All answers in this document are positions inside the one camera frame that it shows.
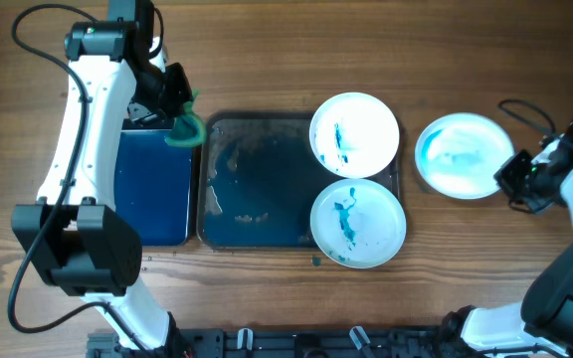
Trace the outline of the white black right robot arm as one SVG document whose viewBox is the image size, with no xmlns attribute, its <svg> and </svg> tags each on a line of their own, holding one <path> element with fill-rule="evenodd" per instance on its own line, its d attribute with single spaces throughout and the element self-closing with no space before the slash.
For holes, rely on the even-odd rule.
<svg viewBox="0 0 573 358">
<path fill-rule="evenodd" d="M 537 156 L 519 152 L 494 178 L 516 210 L 538 213 L 559 204 L 569 210 L 573 226 L 573 121 L 564 134 L 546 135 Z M 437 330 L 434 353 L 573 357 L 573 242 L 533 282 L 522 302 L 449 313 Z"/>
</svg>

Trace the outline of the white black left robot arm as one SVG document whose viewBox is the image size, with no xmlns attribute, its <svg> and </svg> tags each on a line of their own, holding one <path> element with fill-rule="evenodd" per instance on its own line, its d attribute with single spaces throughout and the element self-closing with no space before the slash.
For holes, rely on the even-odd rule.
<svg viewBox="0 0 573 358">
<path fill-rule="evenodd" d="M 165 141 L 196 147 L 206 138 L 196 92 L 168 63 L 164 24 L 149 1 L 112 1 L 105 19 L 83 13 L 58 66 L 69 92 L 57 148 L 36 201 L 14 208 L 11 227 L 23 268 L 78 297 L 111 325 L 127 357 L 191 357 L 173 315 L 140 278 L 138 233 L 115 210 L 114 174 L 123 125 L 171 121 Z"/>
</svg>

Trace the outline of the green yellow scrub sponge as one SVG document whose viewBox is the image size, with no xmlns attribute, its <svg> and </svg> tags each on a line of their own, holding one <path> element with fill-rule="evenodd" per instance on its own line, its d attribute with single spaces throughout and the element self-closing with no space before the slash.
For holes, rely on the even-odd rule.
<svg viewBox="0 0 573 358">
<path fill-rule="evenodd" d="M 168 146 L 193 148 L 205 142 L 206 124 L 194 110 L 198 94 L 193 89 L 190 99 L 182 104 L 181 113 L 174 117 L 174 124 L 164 138 Z"/>
</svg>

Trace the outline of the white plate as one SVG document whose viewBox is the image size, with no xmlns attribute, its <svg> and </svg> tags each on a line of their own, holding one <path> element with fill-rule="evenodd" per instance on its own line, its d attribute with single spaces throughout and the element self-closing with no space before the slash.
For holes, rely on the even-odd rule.
<svg viewBox="0 0 573 358">
<path fill-rule="evenodd" d="M 499 190 L 494 174 L 515 154 L 507 133 L 475 113 L 445 115 L 428 125 L 414 149 L 417 171 L 445 196 L 476 200 Z"/>
<path fill-rule="evenodd" d="M 310 230 L 319 249 L 334 262 L 371 269 L 399 253 L 407 221 L 400 201 L 384 186 L 368 179 L 342 179 L 313 202 Z"/>
<path fill-rule="evenodd" d="M 377 97 L 344 92 L 327 99 L 314 113 L 309 144 L 318 162 L 340 177 L 361 179 L 385 169 L 400 145 L 399 123 Z"/>
</svg>

